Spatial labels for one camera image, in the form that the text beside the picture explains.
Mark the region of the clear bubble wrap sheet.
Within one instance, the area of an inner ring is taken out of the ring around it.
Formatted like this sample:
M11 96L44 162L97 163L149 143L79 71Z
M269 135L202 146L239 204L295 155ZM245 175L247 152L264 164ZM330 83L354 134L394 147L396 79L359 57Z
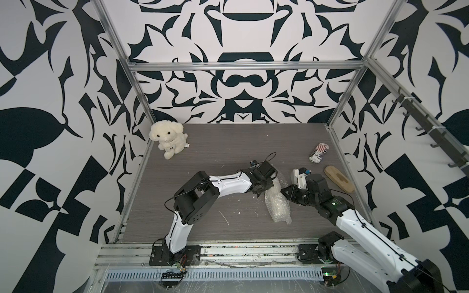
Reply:
M288 187L288 182L285 176L278 172L272 184L273 186L265 191L267 210L275 223L284 222L289 225L292 223L289 201L281 193L283 188Z

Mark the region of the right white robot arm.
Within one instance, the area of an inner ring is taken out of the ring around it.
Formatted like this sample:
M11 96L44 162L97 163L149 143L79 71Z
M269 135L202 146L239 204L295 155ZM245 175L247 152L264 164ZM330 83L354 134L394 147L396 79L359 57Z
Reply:
M383 293L444 293L440 269L430 260L420 261L387 239L341 196L334 196L320 174L308 174L304 185L292 184L281 190L289 201L314 207L317 212L362 249L333 231L318 239L314 250L301 246L298 260L310 263L343 263L375 285Z

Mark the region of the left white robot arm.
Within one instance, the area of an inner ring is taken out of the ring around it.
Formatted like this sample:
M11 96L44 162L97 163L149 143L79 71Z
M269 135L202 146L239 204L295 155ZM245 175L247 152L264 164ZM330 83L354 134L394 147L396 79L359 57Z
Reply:
M260 196L274 187L278 171L267 161L252 161L249 168L231 175L212 176L197 172L180 188L173 200L173 221L169 233L161 239L161 245L153 245L150 266L189 264L198 260L198 245L188 245L193 225L206 216L217 199L233 194L253 193Z

